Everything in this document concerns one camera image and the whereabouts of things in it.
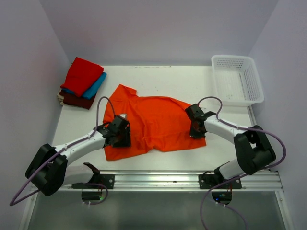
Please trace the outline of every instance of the dark red folded cloth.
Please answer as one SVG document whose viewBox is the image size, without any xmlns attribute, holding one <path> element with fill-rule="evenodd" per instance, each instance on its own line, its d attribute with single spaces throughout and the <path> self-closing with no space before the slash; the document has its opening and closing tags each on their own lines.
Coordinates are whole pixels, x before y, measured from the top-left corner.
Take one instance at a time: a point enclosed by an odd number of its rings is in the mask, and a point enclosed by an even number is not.
<svg viewBox="0 0 307 230">
<path fill-rule="evenodd" d="M 90 61 L 76 57 L 68 70 L 65 83 L 62 89 L 69 89 L 77 97 L 87 91 L 94 82 L 100 77 L 104 68 Z"/>
<path fill-rule="evenodd" d="M 84 109 L 90 109 L 96 97 L 95 94 L 91 99 L 86 99 L 83 97 L 77 97 L 76 95 L 73 95 L 69 92 L 65 92 L 64 90 L 61 90 L 59 94 L 64 97 L 63 99 L 64 104 L 74 105 Z"/>
</svg>

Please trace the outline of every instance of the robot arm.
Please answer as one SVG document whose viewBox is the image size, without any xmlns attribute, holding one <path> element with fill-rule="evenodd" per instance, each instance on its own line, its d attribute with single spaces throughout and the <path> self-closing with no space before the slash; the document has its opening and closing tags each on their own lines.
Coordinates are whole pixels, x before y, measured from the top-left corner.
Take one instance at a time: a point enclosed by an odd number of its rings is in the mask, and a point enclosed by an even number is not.
<svg viewBox="0 0 307 230">
<path fill-rule="evenodd" d="M 230 127 L 218 120 L 216 113 L 211 111 L 204 113 L 198 104 L 188 107 L 186 113 L 191 120 L 190 137 L 204 138 L 205 133 L 210 132 L 223 137 L 235 146 L 236 159 L 214 170 L 215 184 L 245 173 L 252 175 L 276 159 L 275 152 L 265 134 Z M 227 123 L 238 127 L 234 123 L 228 121 Z"/>
<path fill-rule="evenodd" d="M 47 159 L 65 149 L 51 163 L 39 171 L 31 182 L 46 196 L 54 194 L 61 186 L 76 183 L 99 183 L 99 170 L 89 163 L 70 166 L 75 160 L 89 152 L 112 145 L 131 146 L 130 124 L 125 115 L 118 115 L 112 122 L 97 127 L 97 130 L 69 143 L 55 147 L 41 146 L 28 167 L 25 176 L 29 178 Z"/>
</svg>

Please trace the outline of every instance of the white basket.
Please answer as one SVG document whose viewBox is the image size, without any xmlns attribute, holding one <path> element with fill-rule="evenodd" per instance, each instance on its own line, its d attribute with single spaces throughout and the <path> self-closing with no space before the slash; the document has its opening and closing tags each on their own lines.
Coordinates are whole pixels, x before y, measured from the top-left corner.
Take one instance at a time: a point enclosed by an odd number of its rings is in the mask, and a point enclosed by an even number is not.
<svg viewBox="0 0 307 230">
<path fill-rule="evenodd" d="M 263 102 L 262 86 L 252 58 L 214 55 L 211 61 L 215 92 L 224 104 L 249 106 Z"/>
</svg>

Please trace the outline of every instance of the lavender wall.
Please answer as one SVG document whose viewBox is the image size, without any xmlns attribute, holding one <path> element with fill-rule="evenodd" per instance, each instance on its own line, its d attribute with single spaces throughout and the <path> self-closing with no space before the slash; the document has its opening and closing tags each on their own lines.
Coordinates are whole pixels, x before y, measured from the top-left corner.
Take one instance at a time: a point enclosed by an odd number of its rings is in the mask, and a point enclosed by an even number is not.
<svg viewBox="0 0 307 230">
<path fill-rule="evenodd" d="M 53 139 L 69 61 L 38 0 L 1 0 L 0 31 L 0 223 L 15 230 L 25 202 L 9 202 L 38 148 Z"/>
<path fill-rule="evenodd" d="M 69 58 L 210 65 L 247 55 L 278 0 L 40 0 Z"/>
<path fill-rule="evenodd" d="M 254 106 L 258 124 L 286 144 L 280 172 L 296 229 L 306 229 L 307 1 L 279 0 L 250 56 L 255 59 L 265 102 Z"/>
</svg>

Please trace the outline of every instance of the orange t-shirt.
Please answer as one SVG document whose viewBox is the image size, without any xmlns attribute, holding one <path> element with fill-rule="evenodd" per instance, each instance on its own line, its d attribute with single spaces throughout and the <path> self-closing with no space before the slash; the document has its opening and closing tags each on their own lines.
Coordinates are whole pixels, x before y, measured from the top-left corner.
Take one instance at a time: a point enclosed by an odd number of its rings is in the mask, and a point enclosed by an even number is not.
<svg viewBox="0 0 307 230">
<path fill-rule="evenodd" d="M 191 121 L 184 111 L 188 103 L 161 96 L 139 97 L 136 90 L 119 85 L 110 100 L 116 114 L 127 114 L 131 126 L 131 147 L 105 147 L 108 161 L 133 157 L 151 149 L 162 152 L 188 150 L 206 145 L 204 138 L 189 136 Z M 113 120 L 110 103 L 103 122 Z"/>
</svg>

